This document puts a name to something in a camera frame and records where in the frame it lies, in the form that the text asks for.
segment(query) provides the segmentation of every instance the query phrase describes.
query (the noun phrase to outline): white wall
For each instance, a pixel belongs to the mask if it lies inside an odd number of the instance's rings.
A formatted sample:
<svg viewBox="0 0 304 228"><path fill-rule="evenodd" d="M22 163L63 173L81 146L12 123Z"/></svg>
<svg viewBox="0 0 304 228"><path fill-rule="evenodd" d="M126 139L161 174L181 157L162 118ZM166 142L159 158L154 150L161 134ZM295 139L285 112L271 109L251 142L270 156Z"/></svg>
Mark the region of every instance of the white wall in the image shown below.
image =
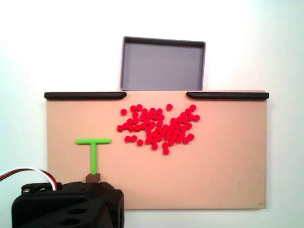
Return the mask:
<svg viewBox="0 0 304 228"><path fill-rule="evenodd" d="M47 168L44 92L119 89L123 36L200 40L204 90L270 93L267 209L127 211L125 227L303 227L303 30L296 0L2 1L0 172ZM24 172L0 182L0 227L20 187L39 181Z"/></svg>

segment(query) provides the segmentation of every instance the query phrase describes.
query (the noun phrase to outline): green t-bar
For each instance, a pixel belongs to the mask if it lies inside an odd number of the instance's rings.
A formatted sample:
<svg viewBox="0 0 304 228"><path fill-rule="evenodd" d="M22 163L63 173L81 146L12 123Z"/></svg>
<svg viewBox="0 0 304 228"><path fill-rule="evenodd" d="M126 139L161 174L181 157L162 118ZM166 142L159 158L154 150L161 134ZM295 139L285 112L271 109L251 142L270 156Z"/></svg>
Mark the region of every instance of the green t-bar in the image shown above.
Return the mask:
<svg viewBox="0 0 304 228"><path fill-rule="evenodd" d="M109 144L111 139L76 139L76 144L90 144L91 145L91 174L97 174L97 144Z"/></svg>

